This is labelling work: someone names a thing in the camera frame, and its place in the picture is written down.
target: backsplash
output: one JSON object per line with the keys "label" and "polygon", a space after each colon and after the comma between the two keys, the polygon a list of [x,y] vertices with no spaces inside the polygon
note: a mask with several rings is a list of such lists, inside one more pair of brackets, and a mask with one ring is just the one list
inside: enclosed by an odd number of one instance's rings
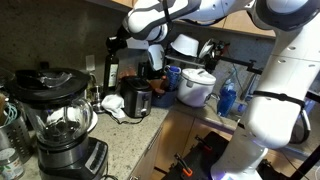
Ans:
{"label": "backsplash", "polygon": [[[107,55],[105,40],[113,36],[126,13],[102,7],[85,1],[43,1],[13,0],[4,1],[0,6],[1,67],[14,71],[22,68],[39,68],[41,61],[50,63],[50,67],[72,67],[85,69],[85,57],[95,56],[95,75],[99,83],[103,82],[104,59]],[[256,68],[265,66],[272,51],[274,39],[254,37],[222,30],[195,27],[175,23],[163,46],[172,42],[180,34],[199,40],[199,49],[214,38],[230,42],[229,52],[225,56],[249,61],[256,60]],[[137,68],[138,62],[147,61],[143,50],[123,49],[117,53],[120,59],[120,71],[127,66]],[[243,88],[251,73],[245,67],[235,65],[239,81]],[[220,62],[213,75],[217,78],[215,91],[220,89],[228,77],[233,65]],[[319,81],[315,81],[311,90],[320,91]]]}

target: cloth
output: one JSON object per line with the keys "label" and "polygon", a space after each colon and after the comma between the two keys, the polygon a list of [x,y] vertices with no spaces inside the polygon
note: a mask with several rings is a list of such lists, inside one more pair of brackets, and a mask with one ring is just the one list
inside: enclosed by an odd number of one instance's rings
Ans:
{"label": "cloth", "polygon": [[126,117],[121,109],[124,108],[124,99],[118,94],[112,94],[104,97],[101,105],[117,119]]}

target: blender lid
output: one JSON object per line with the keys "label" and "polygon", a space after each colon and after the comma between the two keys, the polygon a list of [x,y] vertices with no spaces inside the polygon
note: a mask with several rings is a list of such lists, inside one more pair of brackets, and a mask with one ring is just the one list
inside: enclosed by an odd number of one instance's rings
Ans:
{"label": "blender lid", "polygon": [[37,109],[69,104],[79,97],[90,80],[89,75],[68,68],[19,70],[15,75],[6,84],[10,95]]}
{"label": "blender lid", "polygon": [[216,78],[204,69],[186,68],[182,70],[182,77],[198,84],[214,85]]}

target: floor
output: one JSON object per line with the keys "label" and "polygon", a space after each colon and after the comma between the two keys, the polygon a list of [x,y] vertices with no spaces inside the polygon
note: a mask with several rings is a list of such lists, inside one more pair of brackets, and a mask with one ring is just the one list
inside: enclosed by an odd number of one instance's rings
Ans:
{"label": "floor", "polygon": [[161,180],[164,177],[164,174],[157,171],[153,170],[153,173],[151,175],[151,180]]}

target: rice cooker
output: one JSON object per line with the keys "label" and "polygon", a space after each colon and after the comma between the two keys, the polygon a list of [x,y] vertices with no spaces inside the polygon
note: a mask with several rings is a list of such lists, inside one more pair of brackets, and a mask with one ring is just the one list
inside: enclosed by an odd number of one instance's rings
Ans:
{"label": "rice cooker", "polygon": [[191,107],[204,107],[216,78],[204,69],[183,69],[177,98]]}

